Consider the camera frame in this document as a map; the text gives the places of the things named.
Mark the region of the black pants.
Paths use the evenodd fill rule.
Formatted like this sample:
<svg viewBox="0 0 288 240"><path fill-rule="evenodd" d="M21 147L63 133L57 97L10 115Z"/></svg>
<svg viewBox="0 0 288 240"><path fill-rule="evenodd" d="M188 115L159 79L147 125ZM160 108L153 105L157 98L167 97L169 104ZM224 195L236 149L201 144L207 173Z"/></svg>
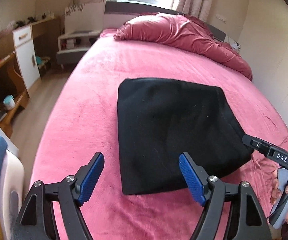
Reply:
<svg viewBox="0 0 288 240"><path fill-rule="evenodd" d="M210 175L225 177L251 159L245 135L220 87L173 79L124 80L117 122L122 192L153 194L186 187L187 152Z"/></svg>

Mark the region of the pink bed with sheet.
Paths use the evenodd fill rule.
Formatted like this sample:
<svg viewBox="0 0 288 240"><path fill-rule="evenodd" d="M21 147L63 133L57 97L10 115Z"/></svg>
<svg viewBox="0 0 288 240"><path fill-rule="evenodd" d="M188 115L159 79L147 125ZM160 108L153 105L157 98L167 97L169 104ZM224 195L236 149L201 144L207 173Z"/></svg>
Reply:
<svg viewBox="0 0 288 240"><path fill-rule="evenodd" d="M189 239L202 208L179 170L187 152L208 174L249 181L268 215L277 165L242 136L288 150L288 128L250 74L107 30L61 91L31 180L61 181L101 152L103 172L81 208L94 239Z"/></svg>

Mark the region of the blue storage box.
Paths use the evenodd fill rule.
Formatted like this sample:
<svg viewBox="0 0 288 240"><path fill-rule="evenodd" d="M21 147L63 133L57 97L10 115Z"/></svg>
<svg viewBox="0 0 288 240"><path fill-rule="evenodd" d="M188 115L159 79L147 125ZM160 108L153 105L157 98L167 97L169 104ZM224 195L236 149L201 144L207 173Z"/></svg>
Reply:
<svg viewBox="0 0 288 240"><path fill-rule="evenodd" d="M22 205L24 167L0 136L0 239L11 239L11 228Z"/></svg>

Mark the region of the teal lidded cup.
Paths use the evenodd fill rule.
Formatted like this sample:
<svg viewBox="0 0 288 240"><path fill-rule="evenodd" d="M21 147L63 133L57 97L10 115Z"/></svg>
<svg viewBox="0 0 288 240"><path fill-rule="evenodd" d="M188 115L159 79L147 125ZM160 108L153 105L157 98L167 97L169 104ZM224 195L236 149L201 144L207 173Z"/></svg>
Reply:
<svg viewBox="0 0 288 240"><path fill-rule="evenodd" d="M12 95L6 96L3 100L3 104L5 109L8 111L12 110L16 105L14 97Z"/></svg>

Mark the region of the wooden desk shelf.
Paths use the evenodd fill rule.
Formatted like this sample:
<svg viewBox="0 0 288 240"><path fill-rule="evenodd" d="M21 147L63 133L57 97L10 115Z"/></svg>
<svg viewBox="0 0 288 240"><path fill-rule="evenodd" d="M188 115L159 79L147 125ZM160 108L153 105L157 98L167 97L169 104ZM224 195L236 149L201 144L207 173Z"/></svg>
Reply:
<svg viewBox="0 0 288 240"><path fill-rule="evenodd" d="M17 63L13 42L14 30L0 38L0 108L4 108L3 100L8 95L12 95L16 103L12 110L6 111L5 116L0 115L0 128L8 137L13 132L11 121L17 109L26 108L29 98L41 83L41 77L55 64L58 51L60 18L48 18L28 25L32 27L35 57L40 73L40 79L30 90L26 89Z"/></svg>

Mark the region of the white low bedside shelf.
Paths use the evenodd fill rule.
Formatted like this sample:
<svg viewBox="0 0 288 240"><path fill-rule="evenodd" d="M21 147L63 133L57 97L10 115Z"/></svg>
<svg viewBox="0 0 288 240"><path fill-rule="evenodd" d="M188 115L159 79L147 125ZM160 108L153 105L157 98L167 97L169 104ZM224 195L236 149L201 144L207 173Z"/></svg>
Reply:
<svg viewBox="0 0 288 240"><path fill-rule="evenodd" d="M56 62L58 65L77 64L84 54L99 38L102 30L75 31L62 34L57 38L58 52Z"/></svg>

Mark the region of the white cabinet with drawer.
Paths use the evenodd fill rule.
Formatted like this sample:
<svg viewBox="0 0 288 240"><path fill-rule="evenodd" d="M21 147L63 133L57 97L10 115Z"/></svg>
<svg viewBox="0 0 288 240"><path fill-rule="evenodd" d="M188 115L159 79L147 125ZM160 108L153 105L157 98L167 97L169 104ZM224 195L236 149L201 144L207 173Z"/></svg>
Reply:
<svg viewBox="0 0 288 240"><path fill-rule="evenodd" d="M32 38L32 27L27 25L13 31L13 42L21 76L26 89L30 90L34 83L40 79Z"/></svg>

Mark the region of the dark pink quilt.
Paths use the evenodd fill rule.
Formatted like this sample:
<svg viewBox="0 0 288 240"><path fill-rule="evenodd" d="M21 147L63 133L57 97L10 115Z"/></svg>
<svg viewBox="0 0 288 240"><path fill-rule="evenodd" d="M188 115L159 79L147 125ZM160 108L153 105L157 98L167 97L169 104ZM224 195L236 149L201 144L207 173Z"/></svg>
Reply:
<svg viewBox="0 0 288 240"><path fill-rule="evenodd" d="M247 61L229 43L216 40L206 23L191 15L143 14L119 27L114 38L154 42L189 51L253 79Z"/></svg>

